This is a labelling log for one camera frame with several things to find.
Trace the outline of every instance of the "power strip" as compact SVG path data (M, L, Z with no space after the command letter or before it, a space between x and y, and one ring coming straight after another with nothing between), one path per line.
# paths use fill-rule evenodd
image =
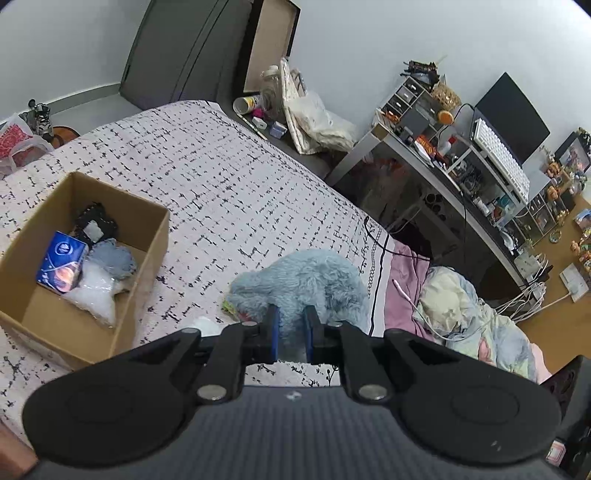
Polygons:
M564 286L570 292L570 297L573 301L578 301L589 291L589 286L585 279L577 270L575 264L570 264L562 272L560 272L560 279Z

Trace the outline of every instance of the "cable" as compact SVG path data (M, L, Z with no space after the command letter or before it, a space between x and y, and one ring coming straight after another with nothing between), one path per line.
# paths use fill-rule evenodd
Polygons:
M483 328L487 327L488 324L490 322L492 322L493 318L492 317L488 322L483 323L482 325L480 325L476 330L474 330L470 335L466 335L462 338L447 338L444 337L443 335L441 335L439 332L437 332L435 330L435 328L433 328L433 325L431 325L431 322L427 319L427 317L425 317L425 315L423 315L421 313L421 311L417 308L417 306L414 304L414 302L410 299L410 297L406 294L406 292L402 289L402 287L400 286L400 283L398 283L397 280L392 279L392 283L394 284L394 286L396 287L396 290L398 290L398 293L400 293L400 296L402 298L404 298L404 300L406 300L407 302L409 302L409 304L411 305L411 307L413 307L413 309L419 314L419 316L423 319L423 321L429 326L430 330L436 335L438 336L440 339L445 340L446 342L461 342L463 340L469 339L470 337L476 335L478 332L480 332Z
M457 112L456 112L456 114L455 114L455 115L454 115L454 117L453 117L453 122L452 122L451 124L449 124L449 125L446 125L445 127L443 127L443 128L441 129L441 131L439 132L439 136L437 137L437 146L435 147L435 150L439 151L439 142L441 141L441 134L442 134L442 133L443 133L443 132L444 132L446 129L448 129L449 127L451 127L451 126L454 124L454 122L456 121L456 118L457 118L457 116L458 116L458 115L460 114L460 112L462 111L462 108L464 108L466 105L467 105L467 106L469 106L469 107L470 107L470 108L471 108L473 111L475 110L475 108L474 108L474 107L473 107L471 104L469 104L469 103L463 103L463 104L461 104L461 105L460 105L460 108L459 108L459 109L457 109Z
M368 228L368 220L369 220L369 215L366 215L365 220L363 221L363 226L365 227L365 231L368 234L368 237L371 238L371 240L374 241L374 243L380 247L383 251L392 254L392 255L398 255L399 257L408 257L408 258L412 258L414 260L420 259L420 260L427 260L428 262L431 261L430 258L428 257L424 257L422 255L416 254L416 255L405 255L405 254L399 254L398 252L394 252L393 250L388 250L386 247L384 247L383 245L380 245L379 242L375 239L375 237L371 234L371 232L369 231Z
M460 191L462 197L462 205L464 206L464 272L467 270L466 266L466 230L468 227L468 209L466 208L466 199L464 198L464 192Z
M533 283L530 286L528 286L524 291L522 291L519 295L517 295L515 298L509 300L508 302L505 302L502 305L499 305L495 310L497 313L502 314L505 310L507 310L508 308L512 307L512 306L516 306L518 305L517 311L514 312L511 317L514 317L515 314L525 305L527 305L530 300L531 300L531 296L534 294L534 292L536 290L540 291L540 298L536 301L535 305L532 308L536 308L538 306L538 303L542 302L544 300L544 295L546 293L546 286L542 283L542 282L537 282L537 283Z
M393 235L393 234L395 234L395 233L398 233L400 230L402 230L404 227L406 227L406 226L407 226L407 225L408 225L408 224L409 224L409 223L412 221L412 219L413 219L413 218L415 218L415 217L416 217L416 216L417 216L417 215L418 215L420 212L421 212L421 210L419 209L419 210L417 211L417 213L415 213L415 214L414 214L412 217L410 217L410 218L409 218L409 219L408 219L406 222L404 222L404 225L403 225L402 227L400 227L400 228L399 228L398 230L396 230L395 232L389 232L389 233L390 233L390 235Z
M552 305L554 305L555 303L558 303L558 302L560 302L561 300L564 300L565 298L568 298L568 297L570 297L570 295L571 295L571 294L570 294L570 292L568 292L568 293L567 293L565 296L563 296L563 297L560 297L558 300L554 300L554 301L550 302L548 305L544 305L544 306L543 306L542 308L540 308L539 310L536 310L536 311L534 311L534 312L527 312L525 315L523 315L523 316L521 316L521 317L517 318L517 319L515 320L515 323L523 322L524 320L527 320L528 318L530 318L530 317L533 317L533 316L534 316L536 313L539 313L539 312L541 312L542 310L545 310L545 309L547 309L548 307L551 307L551 306L552 306Z

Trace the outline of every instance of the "wall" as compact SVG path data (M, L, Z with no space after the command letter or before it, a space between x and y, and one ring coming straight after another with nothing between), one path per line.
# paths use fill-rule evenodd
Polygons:
M579 241L581 230L572 219L584 208L589 208L589 204L579 195L576 207L562 228L560 241L553 245L546 237L535 246L535 250L546 254L550 263L554 265L550 272L550 279L546 282L544 304L557 300L567 293L558 274L575 260L569 247L571 241ZM540 346L546 366L555 373L576 355L591 358L590 318L591 294L587 293L576 303L573 303L570 298L561 300L530 320L521 322L519 326L532 342Z
M439 71L464 102L508 72L548 126L552 150L579 126L591 130L591 18L571 0L295 2L292 65L328 110L358 125L400 84L404 61L447 56Z
M150 0L13 0L0 12L0 119L121 81Z

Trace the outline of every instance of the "pink blanket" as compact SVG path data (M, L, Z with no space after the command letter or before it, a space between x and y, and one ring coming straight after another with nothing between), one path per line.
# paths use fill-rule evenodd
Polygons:
M390 278L386 287L386 302L384 304L385 327L387 329L399 328L427 340L433 340L431 334L413 320L412 305L400 295L392 282L396 280L414 304L417 304L429 268L429 260L417 255L400 242L396 242L395 245L394 252L409 256L392 255Z

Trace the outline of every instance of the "speaker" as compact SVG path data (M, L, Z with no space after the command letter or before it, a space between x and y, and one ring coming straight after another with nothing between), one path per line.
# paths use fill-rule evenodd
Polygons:
M591 360L579 355L542 383L560 405L562 423L557 436L568 440L587 417L591 403Z

